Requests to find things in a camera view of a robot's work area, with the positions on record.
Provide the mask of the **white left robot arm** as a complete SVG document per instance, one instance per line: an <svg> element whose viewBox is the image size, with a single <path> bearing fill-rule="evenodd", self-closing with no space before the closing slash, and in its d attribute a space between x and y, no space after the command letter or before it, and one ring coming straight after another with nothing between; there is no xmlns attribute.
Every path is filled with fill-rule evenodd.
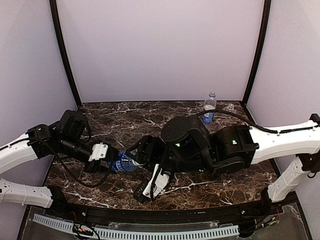
<svg viewBox="0 0 320 240"><path fill-rule="evenodd" d="M59 154L84 163L88 173L104 172L95 184L83 183L85 187L100 186L111 172L119 151L103 142L90 143L91 128L88 118L74 110L66 110L61 119L51 125L40 124L27 130L12 142L0 148L0 172L49 155L61 161ZM30 186L0 180L0 202L52 208L65 204L66 198L58 186Z"/></svg>

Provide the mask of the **white water bottle cap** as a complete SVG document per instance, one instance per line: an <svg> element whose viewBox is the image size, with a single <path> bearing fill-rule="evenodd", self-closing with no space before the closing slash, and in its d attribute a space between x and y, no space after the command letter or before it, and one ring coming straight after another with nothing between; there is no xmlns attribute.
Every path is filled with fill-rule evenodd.
<svg viewBox="0 0 320 240"><path fill-rule="evenodd" d="M132 162L133 162L133 164L134 164L136 167L141 167L141 166L144 166L144 165L145 165L144 163L139 163L139 162L137 162L137 161L135 161L135 160L133 160Z"/></svg>

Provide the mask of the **black vertical frame post left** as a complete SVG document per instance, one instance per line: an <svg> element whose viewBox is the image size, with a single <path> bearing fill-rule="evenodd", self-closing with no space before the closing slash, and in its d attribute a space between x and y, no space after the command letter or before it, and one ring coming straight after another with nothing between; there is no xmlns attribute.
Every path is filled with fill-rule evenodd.
<svg viewBox="0 0 320 240"><path fill-rule="evenodd" d="M71 65L70 65L70 61L69 61L69 57L68 57L64 37L63 37L62 26L61 26L59 10L58 10L58 2L56 0L49 0L49 6L50 6L54 32L56 36L56 41L58 44L58 49L60 52L60 57L62 60L64 71L65 71L67 81L68 81L73 99L75 101L75 104L79 108L82 105L82 101L76 86L76 82L71 69Z"/></svg>

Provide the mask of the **clear bottle white cap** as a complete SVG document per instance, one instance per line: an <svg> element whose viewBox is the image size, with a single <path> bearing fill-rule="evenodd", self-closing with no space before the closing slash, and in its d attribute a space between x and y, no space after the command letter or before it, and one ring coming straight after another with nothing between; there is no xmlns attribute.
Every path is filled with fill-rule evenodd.
<svg viewBox="0 0 320 240"><path fill-rule="evenodd" d="M233 103L229 103L223 108L223 113L235 117L237 115L235 105Z"/></svg>

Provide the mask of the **black table edge rail right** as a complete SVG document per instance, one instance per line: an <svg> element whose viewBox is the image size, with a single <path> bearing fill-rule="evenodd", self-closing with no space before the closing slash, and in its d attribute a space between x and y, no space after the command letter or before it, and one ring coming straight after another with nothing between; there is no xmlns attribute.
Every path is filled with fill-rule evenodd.
<svg viewBox="0 0 320 240"><path fill-rule="evenodd" d="M281 176L281 172L280 172L280 170L278 168L278 165L277 165L276 161L274 159L270 159L269 161L270 161L270 163L271 163L271 165L273 167L273 170L274 170L276 176L279 178Z"/></svg>

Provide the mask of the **black front table rail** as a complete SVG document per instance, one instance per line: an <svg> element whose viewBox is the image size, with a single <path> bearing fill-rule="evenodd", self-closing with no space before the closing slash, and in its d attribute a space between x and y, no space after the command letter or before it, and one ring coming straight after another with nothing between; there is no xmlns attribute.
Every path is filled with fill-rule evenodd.
<svg viewBox="0 0 320 240"><path fill-rule="evenodd" d="M263 217L260 200L221 206L214 208L190 210L124 210L103 207L85 206L65 203L60 209L46 209L45 213L55 217L77 220L92 226L109 223L132 224L185 224L218 221L221 224L242 224L255 218Z"/></svg>

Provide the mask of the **black vertical frame post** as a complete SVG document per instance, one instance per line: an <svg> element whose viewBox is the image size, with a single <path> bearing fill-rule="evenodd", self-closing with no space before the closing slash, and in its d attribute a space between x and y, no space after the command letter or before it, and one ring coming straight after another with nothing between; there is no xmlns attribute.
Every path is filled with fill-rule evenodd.
<svg viewBox="0 0 320 240"><path fill-rule="evenodd" d="M76 86L76 82L71 69L71 65L70 65L70 61L69 61L69 57L68 57L64 37L63 37L62 26L61 26L59 10L58 10L58 2L56 0L49 0L49 6L50 6L54 32L56 36L56 41L58 44L58 49L60 52L60 57L62 60L64 71L65 71L67 81L68 81L73 99L75 101L75 104L79 108L82 105L82 101Z"/></svg>
<svg viewBox="0 0 320 240"><path fill-rule="evenodd" d="M249 102L250 95L251 95L251 92L252 92L252 89L254 86L257 72L258 72L258 67L259 67L259 63L260 63L260 59L262 56L262 51L263 51L263 47L264 47L264 43L265 43L265 38L266 38L266 34L267 34L267 28L268 28L270 11L271 11L271 4L272 4L271 0L265 0L263 2L263 11L262 11L262 17L261 17L261 23L260 23L260 28L259 28L256 49L255 49L248 81L247 81L244 95L242 98L242 103L245 106Z"/></svg>

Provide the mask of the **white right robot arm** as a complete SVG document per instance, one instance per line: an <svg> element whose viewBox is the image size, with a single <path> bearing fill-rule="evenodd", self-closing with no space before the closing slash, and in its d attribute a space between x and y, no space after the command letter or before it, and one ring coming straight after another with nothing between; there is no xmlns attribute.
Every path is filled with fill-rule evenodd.
<svg viewBox="0 0 320 240"><path fill-rule="evenodd" d="M232 125L211 134L197 115L178 116L163 126L159 137L144 136L126 155L152 173L134 191L140 203L162 193L174 173L233 173L291 155L287 169L261 194L264 201L276 203L319 172L320 117L314 113L304 123L273 128Z"/></svg>

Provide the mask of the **blue label water bottle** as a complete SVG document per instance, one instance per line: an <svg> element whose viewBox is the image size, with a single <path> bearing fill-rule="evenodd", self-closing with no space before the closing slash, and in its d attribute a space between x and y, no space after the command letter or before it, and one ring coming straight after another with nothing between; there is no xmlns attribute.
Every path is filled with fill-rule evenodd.
<svg viewBox="0 0 320 240"><path fill-rule="evenodd" d="M111 163L108 162L108 166L111 167L111 170L114 172L123 172L130 173L134 172L138 166L133 164L133 159L126 155L126 152L123 150L119 153L117 159Z"/></svg>

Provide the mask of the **black vertical frame post right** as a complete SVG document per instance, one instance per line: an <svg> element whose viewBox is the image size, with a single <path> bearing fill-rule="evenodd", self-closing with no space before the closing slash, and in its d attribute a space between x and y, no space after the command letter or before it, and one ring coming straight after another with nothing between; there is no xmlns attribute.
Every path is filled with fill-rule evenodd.
<svg viewBox="0 0 320 240"><path fill-rule="evenodd" d="M258 67L259 67L259 63L260 63L260 59L262 56L262 51L263 51L263 47L264 47L264 43L265 43L265 38L266 38L266 34L267 34L267 28L268 28L270 11L271 11L271 4L272 4L271 0L265 0L263 2L263 11L262 11L262 17L261 17L261 23L260 23L260 28L259 28L256 49L255 49L248 81L247 81L244 95L242 98L242 103L245 106L249 102L250 95L251 95L251 92L252 92L252 89L254 86L257 72L258 72Z"/></svg>

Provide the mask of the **pepsi bottle blue cap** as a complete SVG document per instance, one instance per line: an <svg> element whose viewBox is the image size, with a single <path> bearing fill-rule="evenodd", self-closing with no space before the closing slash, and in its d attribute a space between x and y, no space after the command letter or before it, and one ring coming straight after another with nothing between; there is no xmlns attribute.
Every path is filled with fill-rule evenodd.
<svg viewBox="0 0 320 240"><path fill-rule="evenodd" d="M207 112L202 116L202 120L205 124L211 124L213 122L215 115L213 110L216 109L217 104L216 93L214 91L211 91L208 96L209 98L205 100L203 109L204 111L211 110L211 112Z"/></svg>

